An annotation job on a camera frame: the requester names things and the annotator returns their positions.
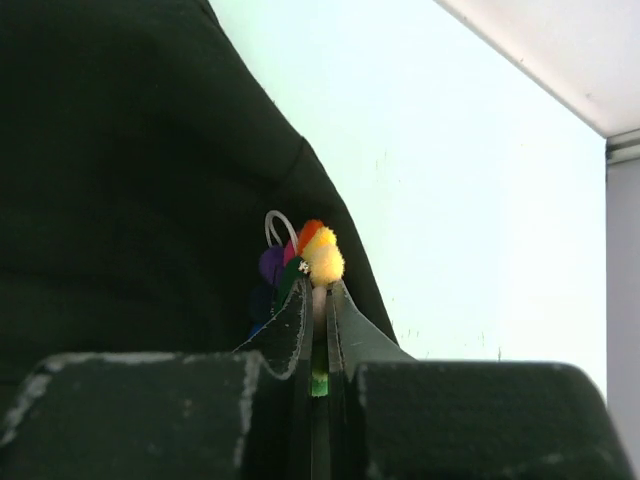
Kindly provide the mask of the colourful flower plush brooch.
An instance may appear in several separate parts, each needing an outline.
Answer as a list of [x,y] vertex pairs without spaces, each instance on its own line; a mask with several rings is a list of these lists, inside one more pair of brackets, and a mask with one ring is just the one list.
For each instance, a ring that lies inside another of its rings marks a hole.
[[308,278],[312,286],[314,322],[310,393],[315,398],[325,397],[329,393],[327,295],[329,288],[342,279],[345,270],[337,236],[318,219],[306,221],[297,230],[278,210],[266,213],[264,228],[268,248],[258,262],[263,282],[250,294],[249,335],[254,336],[284,308],[296,280]]

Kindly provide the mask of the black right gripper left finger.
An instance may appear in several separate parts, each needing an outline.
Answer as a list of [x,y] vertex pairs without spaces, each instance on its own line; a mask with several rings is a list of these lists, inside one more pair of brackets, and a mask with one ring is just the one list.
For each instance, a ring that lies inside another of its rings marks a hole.
[[243,479],[309,479],[312,472],[312,292],[298,278],[284,306],[236,351],[247,360],[240,400]]

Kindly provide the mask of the black button-up shirt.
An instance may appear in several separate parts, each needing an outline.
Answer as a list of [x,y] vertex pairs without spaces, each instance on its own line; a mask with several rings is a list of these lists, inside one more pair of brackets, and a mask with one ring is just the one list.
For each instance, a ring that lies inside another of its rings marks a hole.
[[59,351],[226,351],[264,215],[319,218],[382,332],[354,222],[206,1],[1,5],[1,384]]

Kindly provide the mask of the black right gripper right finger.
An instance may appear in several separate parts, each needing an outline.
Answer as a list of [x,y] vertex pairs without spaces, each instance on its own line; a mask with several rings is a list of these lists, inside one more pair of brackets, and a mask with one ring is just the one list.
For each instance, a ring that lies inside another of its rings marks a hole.
[[413,362],[357,308],[344,282],[327,296],[329,447],[333,479],[363,479],[367,467],[366,394],[358,373],[369,363]]

